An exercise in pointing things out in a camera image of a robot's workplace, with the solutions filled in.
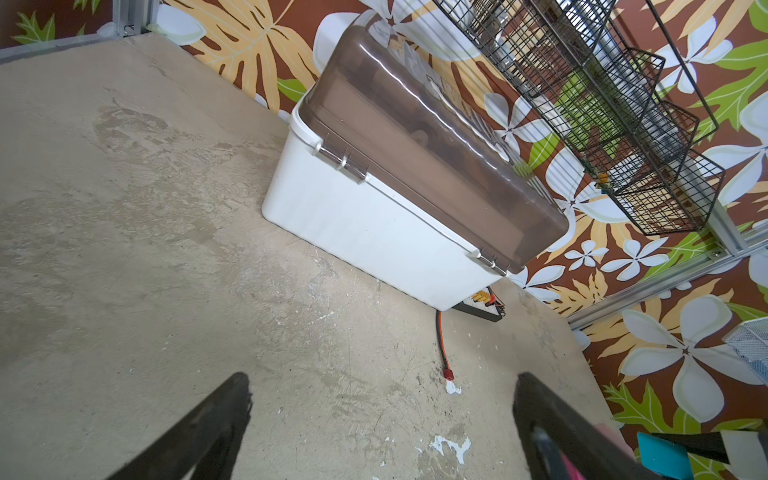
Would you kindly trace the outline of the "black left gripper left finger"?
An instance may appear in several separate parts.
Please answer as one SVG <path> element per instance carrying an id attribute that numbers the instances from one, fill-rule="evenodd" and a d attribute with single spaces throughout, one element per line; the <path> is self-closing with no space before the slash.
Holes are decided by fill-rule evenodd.
<path id="1" fill-rule="evenodd" d="M 229 479 L 252 398 L 249 378 L 236 372 L 112 479 Z"/>

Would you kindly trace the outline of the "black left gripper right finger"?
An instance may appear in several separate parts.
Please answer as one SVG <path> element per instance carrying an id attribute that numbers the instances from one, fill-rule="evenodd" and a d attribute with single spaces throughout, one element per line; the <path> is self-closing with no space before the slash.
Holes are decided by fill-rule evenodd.
<path id="1" fill-rule="evenodd" d="M 657 479 L 530 372 L 517 378 L 513 418 L 533 479 Z"/>

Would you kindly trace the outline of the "light pink block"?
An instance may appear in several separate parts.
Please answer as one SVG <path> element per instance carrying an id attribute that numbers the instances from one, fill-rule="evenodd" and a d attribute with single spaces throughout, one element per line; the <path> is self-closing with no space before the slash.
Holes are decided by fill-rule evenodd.
<path id="1" fill-rule="evenodd" d="M 604 423 L 596 424 L 595 428 L 606 439 L 610 440 L 614 445 L 616 445 L 625 455 L 627 455 L 630 459 L 635 460 L 634 451 L 626 443 L 618 430 Z"/>

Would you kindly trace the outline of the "teal arch block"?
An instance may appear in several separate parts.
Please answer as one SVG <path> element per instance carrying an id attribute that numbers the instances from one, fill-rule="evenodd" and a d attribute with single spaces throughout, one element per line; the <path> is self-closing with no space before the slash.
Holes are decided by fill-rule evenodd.
<path id="1" fill-rule="evenodd" d="M 693 480 L 687 451 L 680 445 L 645 433 L 638 434 L 641 463 L 665 479 Z"/>

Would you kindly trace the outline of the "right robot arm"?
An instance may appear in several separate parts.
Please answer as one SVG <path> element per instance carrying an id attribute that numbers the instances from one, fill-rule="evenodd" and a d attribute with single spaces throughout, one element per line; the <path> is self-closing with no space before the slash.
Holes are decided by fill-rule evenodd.
<path id="1" fill-rule="evenodd" d="M 738 479 L 767 477 L 766 427 L 643 434 L 636 461 L 529 372 L 518 376 L 512 411 L 533 479 L 691 479 L 692 455 Z"/>

